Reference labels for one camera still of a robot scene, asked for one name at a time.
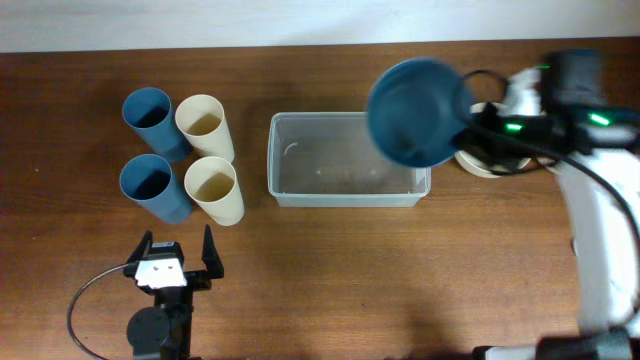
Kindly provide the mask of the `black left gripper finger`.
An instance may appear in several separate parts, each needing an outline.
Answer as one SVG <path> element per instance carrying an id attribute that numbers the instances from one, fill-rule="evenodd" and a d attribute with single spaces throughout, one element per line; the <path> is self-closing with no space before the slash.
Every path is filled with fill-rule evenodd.
<path id="1" fill-rule="evenodd" d="M 147 230 L 144 233 L 140 243 L 136 246 L 130 257 L 128 258 L 127 263 L 134 264 L 141 261 L 144 257 L 147 256 L 152 244 L 153 234 L 150 230 Z"/>
<path id="2" fill-rule="evenodd" d="M 213 233 L 209 225 L 206 225 L 204 229 L 201 259 L 210 278 L 224 277 L 224 265 L 215 247 Z"/>

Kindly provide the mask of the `cream bowl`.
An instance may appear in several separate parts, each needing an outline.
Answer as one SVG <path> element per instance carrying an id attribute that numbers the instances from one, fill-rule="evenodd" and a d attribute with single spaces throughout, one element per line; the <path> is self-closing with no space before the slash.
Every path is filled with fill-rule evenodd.
<path id="1" fill-rule="evenodd" d="M 476 157 L 473 153 L 463 150 L 455 154 L 458 164 L 467 172 L 481 178 L 499 178 L 509 173 L 523 170 L 530 162 L 530 158 L 507 158 L 502 163 L 489 163 Z"/>

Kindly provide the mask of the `cream cup front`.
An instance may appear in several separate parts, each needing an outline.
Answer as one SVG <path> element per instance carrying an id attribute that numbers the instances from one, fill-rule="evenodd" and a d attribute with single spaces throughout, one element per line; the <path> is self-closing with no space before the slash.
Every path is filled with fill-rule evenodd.
<path id="1" fill-rule="evenodd" d="M 232 226 L 245 214 L 244 201 L 233 165 L 221 157 L 195 161 L 184 178 L 187 194 L 221 226 Z"/>

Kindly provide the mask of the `cream cup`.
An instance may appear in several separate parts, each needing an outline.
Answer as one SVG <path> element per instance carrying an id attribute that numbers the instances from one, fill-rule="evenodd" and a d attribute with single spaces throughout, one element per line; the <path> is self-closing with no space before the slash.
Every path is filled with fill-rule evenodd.
<path id="1" fill-rule="evenodd" d="M 175 122 L 200 157 L 216 156 L 234 161 L 225 110 L 215 97 L 198 94 L 186 98 L 177 107 Z"/>
<path id="2" fill-rule="evenodd" d="M 221 157 L 195 161 L 184 178 L 187 194 L 221 226 L 232 226 L 245 214 L 244 201 L 233 165 Z"/>

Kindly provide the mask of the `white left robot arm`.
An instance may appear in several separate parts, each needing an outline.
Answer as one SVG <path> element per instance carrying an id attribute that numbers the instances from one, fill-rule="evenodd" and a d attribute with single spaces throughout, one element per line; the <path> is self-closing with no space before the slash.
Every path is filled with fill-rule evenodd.
<path id="1" fill-rule="evenodd" d="M 209 291 L 214 280 L 224 277 L 210 226 L 204 228 L 201 260 L 203 270 L 186 271 L 178 242 L 156 243 L 151 232 L 144 234 L 123 270 L 138 289 L 154 297 L 154 304 L 137 311 L 127 325 L 135 359 L 191 357 L 193 294 Z"/>

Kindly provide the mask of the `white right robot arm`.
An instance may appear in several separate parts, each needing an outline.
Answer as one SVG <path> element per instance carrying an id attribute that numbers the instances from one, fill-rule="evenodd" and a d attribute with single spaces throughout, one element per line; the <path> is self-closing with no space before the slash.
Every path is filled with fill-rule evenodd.
<path id="1" fill-rule="evenodd" d="M 542 114 L 492 104 L 460 112 L 457 141 L 491 160 L 546 158 L 570 218 L 580 284 L 579 333 L 534 345 L 479 346 L 474 359 L 636 359 L 639 356 L 639 115 L 606 104 L 591 50 L 546 55 Z"/>

